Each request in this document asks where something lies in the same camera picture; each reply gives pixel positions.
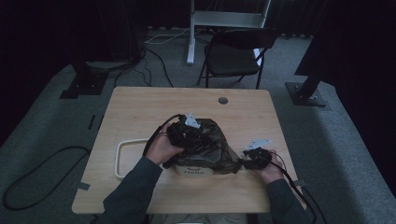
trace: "black chair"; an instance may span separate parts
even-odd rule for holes
[[[244,76],[259,73],[256,84],[258,89],[262,78],[264,53],[274,45],[277,37],[278,32],[273,28],[219,31],[205,46],[205,61],[197,85],[201,78],[206,78],[205,86],[208,88],[209,79],[212,77],[240,77],[239,82]],[[260,50],[257,57],[254,49]],[[259,59],[262,59],[260,65],[257,63]]]

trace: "hand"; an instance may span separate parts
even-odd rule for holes
[[[182,147],[173,146],[169,141],[169,138],[166,134],[166,129],[169,126],[169,123],[163,126],[163,129],[157,134],[146,154],[146,157],[149,160],[158,165],[168,161],[171,159],[171,157],[184,150]]]
[[[271,162],[282,167],[282,162],[280,162],[276,157],[276,151],[275,150],[268,150],[268,151],[271,153],[271,157],[272,157]],[[272,163],[269,163],[267,167],[265,167],[262,170],[253,170],[253,172],[259,175],[266,184],[269,184],[278,179],[283,179],[282,171],[280,171],[279,168],[274,166]]]

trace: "chair backrest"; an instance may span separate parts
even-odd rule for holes
[[[226,29],[216,33],[210,44],[223,44],[236,49],[270,49],[279,36],[276,29]]]

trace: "wooden table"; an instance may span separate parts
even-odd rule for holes
[[[220,104],[220,97],[227,98],[228,103]],[[149,138],[171,116],[190,112],[197,119],[213,119],[239,156],[253,138],[271,139],[265,148],[275,149],[290,176],[297,179],[268,91],[117,87],[81,180],[90,187],[78,190],[73,211],[104,211],[103,199],[120,183],[114,176],[119,142]],[[134,168],[143,148],[144,143],[121,150],[121,175]],[[164,169],[148,208],[150,214],[263,212],[269,212],[265,184],[245,168],[236,175],[205,178],[180,176],[175,169]]]

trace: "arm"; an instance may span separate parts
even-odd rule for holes
[[[272,152],[271,162],[282,167],[282,163],[276,158],[276,152],[270,152]],[[270,163],[264,169],[256,170],[254,172],[267,184],[271,216],[275,223],[311,223],[308,214],[292,193],[289,184],[283,178],[282,172],[277,167]]]
[[[165,134],[165,125],[134,169],[119,186],[104,200],[105,212],[97,224],[142,223],[151,201],[152,192],[163,169],[159,166],[172,156],[183,151],[170,144]]]

